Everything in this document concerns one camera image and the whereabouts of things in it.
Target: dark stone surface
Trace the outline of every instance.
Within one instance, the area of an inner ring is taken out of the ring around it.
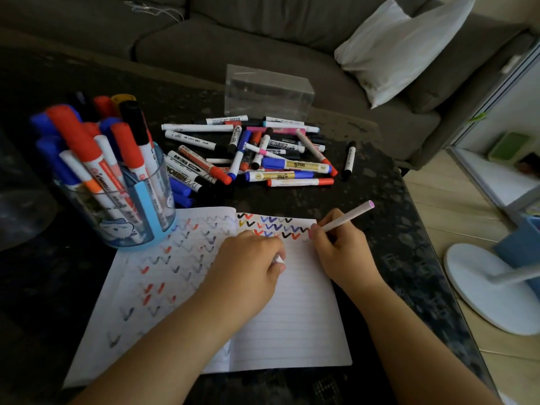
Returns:
[[[67,91],[131,93],[141,102],[155,141],[168,151],[177,144],[165,141],[159,124],[220,116],[223,93],[143,78],[60,54],[5,47],[0,47],[0,53],[1,125],[61,205],[42,234],[0,253],[0,402],[64,403],[77,392],[60,392],[60,388],[114,250],[100,243],[51,185],[50,174],[33,149],[36,137],[28,116],[63,102]],[[331,139],[331,125],[319,126],[330,138],[328,158],[341,169],[346,143]],[[354,223],[366,233],[384,279],[494,389],[399,170],[361,128],[346,138],[362,142],[355,173],[347,183],[337,180],[332,187],[297,190],[238,184],[224,203],[242,212],[319,219],[333,207],[347,211],[368,199],[374,201],[376,208]],[[335,288],[353,357],[351,367],[205,375],[186,403],[244,403],[253,398],[259,398],[256,403],[357,403],[374,395],[377,403],[393,402],[364,320]]]

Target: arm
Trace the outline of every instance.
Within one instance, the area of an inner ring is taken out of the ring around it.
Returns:
[[[334,209],[320,225],[342,215]],[[325,271],[365,318],[400,404],[501,404],[386,285],[361,231],[347,222],[331,231],[332,244],[320,226],[311,230]]]
[[[73,405],[182,403],[213,355],[274,294],[279,238],[227,238],[199,290],[91,383]]]

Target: person's right arm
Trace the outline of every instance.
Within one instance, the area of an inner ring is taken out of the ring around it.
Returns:
[[[400,404],[498,404],[496,396],[459,361],[379,274],[363,232],[351,222],[331,231],[321,226],[343,216],[331,211],[311,227],[328,276],[365,318],[379,358]]]

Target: notebook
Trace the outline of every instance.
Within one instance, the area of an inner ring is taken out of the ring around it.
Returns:
[[[315,220],[237,213],[229,207],[177,214],[178,225],[160,245],[117,252],[64,387],[90,383],[187,300],[221,243],[244,230],[282,238],[287,270],[268,305],[203,373],[352,364],[332,284],[309,238]]]

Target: white round base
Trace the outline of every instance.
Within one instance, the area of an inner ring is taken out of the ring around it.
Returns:
[[[462,243],[446,251],[444,268],[461,298],[494,326],[517,335],[540,333],[540,300],[527,283],[500,286],[488,280],[514,270],[499,257]]]

